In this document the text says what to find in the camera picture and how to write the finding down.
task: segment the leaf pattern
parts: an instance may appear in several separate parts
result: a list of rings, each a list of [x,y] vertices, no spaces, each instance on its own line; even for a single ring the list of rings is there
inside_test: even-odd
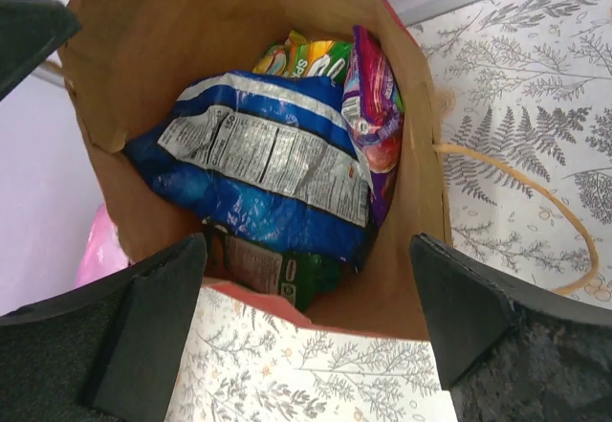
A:
[[[295,330],[210,291],[200,292],[166,422],[336,420],[356,405],[363,420],[426,422],[425,408],[456,421],[449,398],[426,409],[441,392],[429,343]]]
[[[587,228],[612,279],[612,0],[483,0],[412,31],[436,87],[452,93],[443,139],[524,172]],[[444,159],[458,248],[532,283],[588,264],[582,238],[539,195],[494,167]],[[612,309],[597,286],[572,298]]]
[[[565,166],[565,154],[560,142],[576,144],[572,132],[582,131],[590,108],[571,109],[567,112],[555,108],[552,113],[543,107],[537,108],[535,124],[526,106],[521,107],[520,121],[516,123],[514,111],[509,106],[499,126],[493,129],[492,107],[478,125],[472,116],[464,116],[457,132],[450,138],[455,144],[492,156],[506,164],[532,172],[546,182],[551,174],[538,156],[548,156]],[[495,185],[518,189],[528,197],[532,191],[522,183],[490,166],[458,154],[450,154],[445,162],[447,181],[461,191],[488,204],[497,205],[484,189],[484,182],[492,180]]]

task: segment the candy bag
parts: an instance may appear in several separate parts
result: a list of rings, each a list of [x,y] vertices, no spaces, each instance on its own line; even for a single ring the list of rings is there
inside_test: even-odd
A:
[[[152,190],[206,223],[277,253],[360,267],[368,186],[341,99],[327,77],[225,73],[185,89],[124,151]]]
[[[370,188],[374,220],[381,226],[391,206],[402,148],[404,104],[389,62],[364,27],[353,28],[341,114]]]
[[[272,46],[253,72],[285,78],[327,76],[343,84],[352,47],[342,41],[308,42],[300,33],[291,31],[285,44]]]
[[[321,255],[276,253],[209,227],[207,273],[257,293],[279,295],[303,312],[316,293],[338,288],[339,263]]]

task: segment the pink object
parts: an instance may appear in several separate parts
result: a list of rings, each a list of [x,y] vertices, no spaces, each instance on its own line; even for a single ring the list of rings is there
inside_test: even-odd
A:
[[[128,265],[129,259],[117,238],[117,227],[111,221],[106,206],[101,205],[89,232],[85,255],[78,266],[75,288],[115,274]]]

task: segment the nutrition facts label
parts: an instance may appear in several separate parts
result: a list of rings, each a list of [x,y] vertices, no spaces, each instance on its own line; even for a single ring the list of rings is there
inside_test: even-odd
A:
[[[278,293],[283,256],[239,238],[226,236],[228,270],[258,293]]]
[[[358,162],[310,132],[213,105],[174,120],[158,144],[180,161],[367,223]]]

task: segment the yellow snack package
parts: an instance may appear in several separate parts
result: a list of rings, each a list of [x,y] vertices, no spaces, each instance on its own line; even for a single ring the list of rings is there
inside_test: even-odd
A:
[[[255,65],[253,72],[285,78],[327,76],[343,84],[353,44],[342,41],[309,42],[291,31],[284,45],[273,45]]]

